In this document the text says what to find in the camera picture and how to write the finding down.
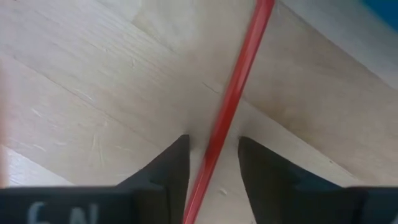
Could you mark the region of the blue plastic tray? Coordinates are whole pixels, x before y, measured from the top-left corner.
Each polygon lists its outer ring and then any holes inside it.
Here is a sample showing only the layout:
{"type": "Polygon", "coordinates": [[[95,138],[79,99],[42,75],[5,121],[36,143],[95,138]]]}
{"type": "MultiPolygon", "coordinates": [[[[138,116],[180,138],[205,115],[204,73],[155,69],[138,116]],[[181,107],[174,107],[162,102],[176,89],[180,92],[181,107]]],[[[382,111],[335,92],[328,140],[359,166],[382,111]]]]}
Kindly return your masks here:
{"type": "Polygon", "coordinates": [[[398,32],[398,0],[362,0],[377,17],[398,32]]]}

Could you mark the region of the red pencil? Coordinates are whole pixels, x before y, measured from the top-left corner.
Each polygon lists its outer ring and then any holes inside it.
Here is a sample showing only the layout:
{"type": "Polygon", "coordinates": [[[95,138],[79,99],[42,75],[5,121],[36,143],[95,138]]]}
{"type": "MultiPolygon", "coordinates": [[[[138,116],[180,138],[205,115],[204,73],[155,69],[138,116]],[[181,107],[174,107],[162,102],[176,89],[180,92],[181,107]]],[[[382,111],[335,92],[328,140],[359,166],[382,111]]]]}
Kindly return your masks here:
{"type": "Polygon", "coordinates": [[[274,4],[275,0],[256,0],[236,65],[224,93],[220,110],[211,130],[208,145],[184,211],[183,224],[195,224],[274,4]]]}

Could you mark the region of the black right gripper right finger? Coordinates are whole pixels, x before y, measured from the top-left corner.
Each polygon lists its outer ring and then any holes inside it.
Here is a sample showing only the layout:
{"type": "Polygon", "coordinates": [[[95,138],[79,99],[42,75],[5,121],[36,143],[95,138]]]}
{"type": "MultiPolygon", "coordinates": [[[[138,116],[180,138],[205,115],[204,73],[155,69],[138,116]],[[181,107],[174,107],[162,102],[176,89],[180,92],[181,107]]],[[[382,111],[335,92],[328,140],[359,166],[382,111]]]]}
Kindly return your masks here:
{"type": "Polygon", "coordinates": [[[343,188],[248,137],[238,144],[241,177],[257,224],[359,224],[367,193],[343,188]]]}

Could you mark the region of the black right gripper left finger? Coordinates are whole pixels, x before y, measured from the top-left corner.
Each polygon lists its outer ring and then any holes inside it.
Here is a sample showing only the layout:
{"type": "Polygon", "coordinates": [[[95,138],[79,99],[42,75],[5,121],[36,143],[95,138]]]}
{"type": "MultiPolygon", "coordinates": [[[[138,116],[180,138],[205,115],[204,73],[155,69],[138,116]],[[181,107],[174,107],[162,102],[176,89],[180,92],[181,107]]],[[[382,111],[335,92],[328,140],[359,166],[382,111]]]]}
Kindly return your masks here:
{"type": "Polygon", "coordinates": [[[132,193],[134,224],[182,224],[190,180],[190,137],[181,135],[116,187],[132,193]]]}

